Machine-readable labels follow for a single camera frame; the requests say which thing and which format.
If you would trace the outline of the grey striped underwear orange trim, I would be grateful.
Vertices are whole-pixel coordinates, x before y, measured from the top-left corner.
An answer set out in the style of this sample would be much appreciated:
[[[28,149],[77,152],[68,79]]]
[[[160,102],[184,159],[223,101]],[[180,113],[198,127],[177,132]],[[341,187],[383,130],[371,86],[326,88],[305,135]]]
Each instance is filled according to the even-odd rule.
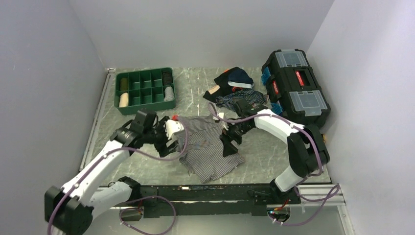
[[[176,151],[187,170],[195,174],[201,183],[217,180],[245,162],[240,154],[223,157],[223,144],[220,140],[222,126],[213,116],[180,117],[187,131],[176,133]]]

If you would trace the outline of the green divided organizer tray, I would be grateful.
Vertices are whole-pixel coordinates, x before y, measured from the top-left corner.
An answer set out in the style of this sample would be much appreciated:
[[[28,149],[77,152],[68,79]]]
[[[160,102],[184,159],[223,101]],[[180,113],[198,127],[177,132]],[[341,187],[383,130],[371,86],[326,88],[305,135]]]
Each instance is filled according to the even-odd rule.
[[[146,69],[139,71],[121,72],[115,77],[115,97],[114,107],[122,115],[134,115],[138,110],[144,108],[153,111],[171,110],[176,107],[176,90],[175,84],[169,85],[173,87],[175,99],[170,102],[164,102],[164,89],[167,86],[162,84],[161,73],[168,71],[173,74],[173,69],[170,67]],[[119,81],[121,78],[129,78],[129,106],[119,108],[119,98],[122,93],[119,90]]]

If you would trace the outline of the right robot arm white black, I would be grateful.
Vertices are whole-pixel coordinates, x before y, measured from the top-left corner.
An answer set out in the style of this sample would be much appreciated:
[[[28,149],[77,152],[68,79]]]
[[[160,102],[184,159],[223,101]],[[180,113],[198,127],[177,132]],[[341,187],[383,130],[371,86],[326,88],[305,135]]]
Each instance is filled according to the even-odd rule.
[[[213,106],[210,109],[214,119],[224,127],[220,140],[225,157],[237,153],[233,142],[241,144],[242,136],[254,128],[272,134],[287,145],[289,165],[270,183],[270,198],[275,203],[282,203],[308,177],[322,174],[323,166],[330,161],[323,136],[314,124],[289,121],[262,104],[251,105],[244,99],[234,105],[236,119],[226,119]]]

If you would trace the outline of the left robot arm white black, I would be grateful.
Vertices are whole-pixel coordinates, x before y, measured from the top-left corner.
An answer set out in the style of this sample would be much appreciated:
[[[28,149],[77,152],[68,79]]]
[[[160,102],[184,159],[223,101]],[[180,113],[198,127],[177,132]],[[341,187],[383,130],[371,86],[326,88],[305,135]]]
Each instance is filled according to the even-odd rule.
[[[159,118],[153,111],[140,110],[135,117],[117,128],[101,152],[74,178],[61,187],[50,187],[44,195],[45,221],[49,235],[82,235],[102,213],[118,204],[128,209],[140,204],[150,206],[159,199],[156,191],[143,188],[129,177],[118,179],[112,186],[100,190],[102,181],[145,144],[157,150],[161,161],[168,161],[176,144],[176,133],[184,125],[170,117]]]

